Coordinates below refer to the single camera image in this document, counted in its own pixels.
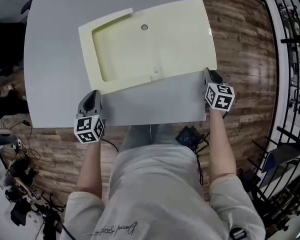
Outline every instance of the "gray table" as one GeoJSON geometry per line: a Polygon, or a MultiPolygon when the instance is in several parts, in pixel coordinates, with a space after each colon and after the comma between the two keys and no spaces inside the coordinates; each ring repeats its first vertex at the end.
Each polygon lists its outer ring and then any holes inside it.
{"type": "MultiPolygon", "coordinates": [[[[78,27],[102,16],[179,0],[33,0],[25,38],[25,86],[34,127],[73,127],[91,91],[78,27]]],[[[180,75],[102,97],[108,126],[205,119],[202,72],[180,75]]]]}

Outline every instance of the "gray pants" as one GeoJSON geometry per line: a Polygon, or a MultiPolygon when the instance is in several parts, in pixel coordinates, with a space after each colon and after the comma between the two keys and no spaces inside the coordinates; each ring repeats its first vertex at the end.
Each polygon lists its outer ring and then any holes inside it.
{"type": "Polygon", "coordinates": [[[130,126],[119,152],[151,144],[181,145],[173,136],[170,124],[146,124],[130,126]]]}

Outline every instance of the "white cube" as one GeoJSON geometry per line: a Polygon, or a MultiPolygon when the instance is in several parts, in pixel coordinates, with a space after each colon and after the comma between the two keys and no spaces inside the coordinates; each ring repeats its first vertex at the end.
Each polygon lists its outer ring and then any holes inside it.
{"type": "Polygon", "coordinates": [[[209,83],[205,93],[205,100],[213,109],[229,111],[234,101],[234,89],[216,83],[209,83]]]}
{"type": "Polygon", "coordinates": [[[104,124],[99,114],[74,120],[74,134],[83,144],[99,142],[103,129],[104,124]]]}

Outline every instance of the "round hole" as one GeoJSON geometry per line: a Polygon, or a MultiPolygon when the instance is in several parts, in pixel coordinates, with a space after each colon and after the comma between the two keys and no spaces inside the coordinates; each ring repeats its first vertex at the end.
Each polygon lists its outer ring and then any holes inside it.
{"type": "Polygon", "coordinates": [[[147,29],[148,29],[147,25],[144,24],[144,25],[141,26],[141,30],[147,30],[147,29]]]}

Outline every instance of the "wooden floor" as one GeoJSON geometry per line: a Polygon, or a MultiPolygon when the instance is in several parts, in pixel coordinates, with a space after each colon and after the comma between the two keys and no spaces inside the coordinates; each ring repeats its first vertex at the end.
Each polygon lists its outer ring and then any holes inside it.
{"type": "MultiPolygon", "coordinates": [[[[227,78],[236,92],[236,103],[225,118],[227,134],[238,168],[246,168],[250,166],[246,158],[250,156],[256,159],[259,154],[251,141],[258,139],[264,143],[274,108],[276,67],[268,15],[259,0],[203,1],[212,28],[218,71],[227,78]]],[[[23,71],[16,71],[11,82],[22,96],[25,93],[23,71]]],[[[5,85],[2,94],[6,93],[5,85]]],[[[30,116],[5,117],[9,127],[23,119],[30,121],[30,116]]],[[[184,125],[174,125],[175,135],[184,125]]],[[[206,133],[209,118],[206,122],[187,125],[194,125],[200,132],[206,133]]],[[[105,139],[120,147],[126,130],[127,127],[106,128],[105,139]]],[[[13,131],[28,146],[31,128],[20,124],[13,131]]],[[[40,171],[35,186],[53,192],[61,203],[65,203],[69,193],[75,189],[86,146],[78,143],[72,128],[34,128],[30,145],[41,155],[40,160],[33,159],[40,171]]],[[[107,143],[102,143],[101,147],[103,199],[106,201],[116,151],[107,143]]],[[[205,191],[208,190],[208,153],[209,149],[205,149],[200,154],[205,191]]],[[[7,162],[14,156],[10,147],[4,148],[7,162]]]]}

